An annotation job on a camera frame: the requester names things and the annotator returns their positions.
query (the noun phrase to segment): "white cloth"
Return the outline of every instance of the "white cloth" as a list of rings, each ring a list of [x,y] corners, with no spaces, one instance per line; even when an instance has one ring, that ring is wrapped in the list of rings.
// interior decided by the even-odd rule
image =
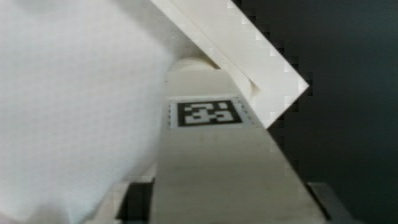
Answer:
[[[78,224],[152,162],[161,89],[197,55],[147,0],[0,0],[0,212]]]

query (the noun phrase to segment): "black background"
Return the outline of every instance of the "black background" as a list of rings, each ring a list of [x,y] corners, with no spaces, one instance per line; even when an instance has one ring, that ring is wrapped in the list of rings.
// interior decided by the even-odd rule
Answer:
[[[305,181],[398,223],[398,0],[234,1],[311,89],[270,132]]]

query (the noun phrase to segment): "dark background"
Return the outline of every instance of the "dark background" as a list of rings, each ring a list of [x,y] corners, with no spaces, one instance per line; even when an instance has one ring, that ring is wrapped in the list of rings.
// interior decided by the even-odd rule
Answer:
[[[270,133],[353,217],[398,223],[398,0],[236,0],[311,89]]]

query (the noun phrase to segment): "black and white square marker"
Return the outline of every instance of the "black and white square marker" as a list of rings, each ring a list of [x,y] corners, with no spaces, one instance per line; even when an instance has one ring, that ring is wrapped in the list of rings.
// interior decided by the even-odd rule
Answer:
[[[231,100],[179,102],[177,127],[243,123]]]

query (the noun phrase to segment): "white fabric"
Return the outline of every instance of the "white fabric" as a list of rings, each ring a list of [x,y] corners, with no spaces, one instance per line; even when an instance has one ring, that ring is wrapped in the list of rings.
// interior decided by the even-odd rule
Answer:
[[[161,80],[199,50],[147,0],[0,0],[0,212],[76,224],[156,152]]]

